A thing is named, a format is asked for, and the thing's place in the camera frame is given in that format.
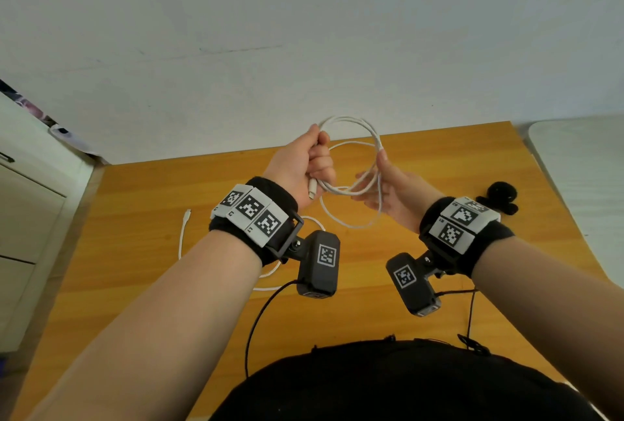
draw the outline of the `black fuzzy object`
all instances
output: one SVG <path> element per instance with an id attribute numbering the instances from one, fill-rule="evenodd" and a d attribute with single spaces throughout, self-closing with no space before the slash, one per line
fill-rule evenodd
<path id="1" fill-rule="evenodd" d="M 477 197 L 479 204 L 503 212 L 508 216 L 513 216 L 518 212 L 518 206 L 512 203 L 518 197 L 518 191 L 512 185 L 505 181 L 497 181 L 487 191 L 486 198 L 483 196 Z"/>

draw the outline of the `cabinet handle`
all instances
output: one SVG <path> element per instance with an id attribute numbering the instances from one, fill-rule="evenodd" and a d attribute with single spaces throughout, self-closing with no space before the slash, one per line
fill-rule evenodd
<path id="1" fill-rule="evenodd" d="M 15 161 L 12 157 L 9 157 L 9 155 L 7 155 L 6 153 L 2 153 L 1 151 L 0 151 L 0 158 L 8 161 L 9 163 L 13 163 Z"/>

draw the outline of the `person's left hand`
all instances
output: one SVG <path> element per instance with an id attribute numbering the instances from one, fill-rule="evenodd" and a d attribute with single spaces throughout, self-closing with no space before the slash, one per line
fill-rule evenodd
<path id="1" fill-rule="evenodd" d="M 301 211 L 313 202 L 308 196 L 308 181 L 311 177 L 330 184 L 336 181 L 334 162 L 327 147 L 329 142 L 327 132 L 321 132 L 313 124 L 305 134 L 277 150 L 262 177 L 287 190 Z M 321 196 L 322 191 L 318 186 L 316 197 Z"/>

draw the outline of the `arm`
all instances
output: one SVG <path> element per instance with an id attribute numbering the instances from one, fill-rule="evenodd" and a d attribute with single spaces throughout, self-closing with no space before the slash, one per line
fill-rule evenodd
<path id="1" fill-rule="evenodd" d="M 275 154 L 263 176 L 304 208 L 308 176 L 335 179 L 328 141 L 313 125 Z M 245 243 L 210 232 L 94 339 L 30 419 L 185 419 L 260 271 Z"/>
<path id="2" fill-rule="evenodd" d="M 379 153 L 383 211 L 417 232 L 444 195 Z M 377 191 L 356 201 L 377 209 Z M 472 272 L 475 285 L 548 361 L 612 419 L 624 417 L 624 290 L 511 237 L 492 243 Z"/>

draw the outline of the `hand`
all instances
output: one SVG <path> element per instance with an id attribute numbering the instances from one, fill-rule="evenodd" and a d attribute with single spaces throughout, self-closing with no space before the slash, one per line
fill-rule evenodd
<path id="1" fill-rule="evenodd" d="M 401 226 L 418 233 L 422 217 L 429 207 L 445 195 L 432 187 L 422 176 L 402 172 L 388 160 L 386 150 L 377 154 L 377 168 L 381 173 L 381 192 L 383 204 L 381 210 Z M 357 178 L 366 172 L 356 175 Z M 369 176 L 358 189 L 363 189 L 371 180 Z M 379 193 L 373 186 L 367 193 L 353 196 L 355 201 L 363 201 L 370 209 L 379 209 Z"/>
<path id="2" fill-rule="evenodd" d="M 262 177 L 287 190 L 301 211 L 314 202 L 308 196 L 308 181 L 311 177 L 331 185 L 336 182 L 334 162 L 327 147 L 329 142 L 327 132 L 321 132 L 313 124 L 301 137 L 275 152 Z M 322 188 L 319 186 L 316 197 L 321 194 Z"/>

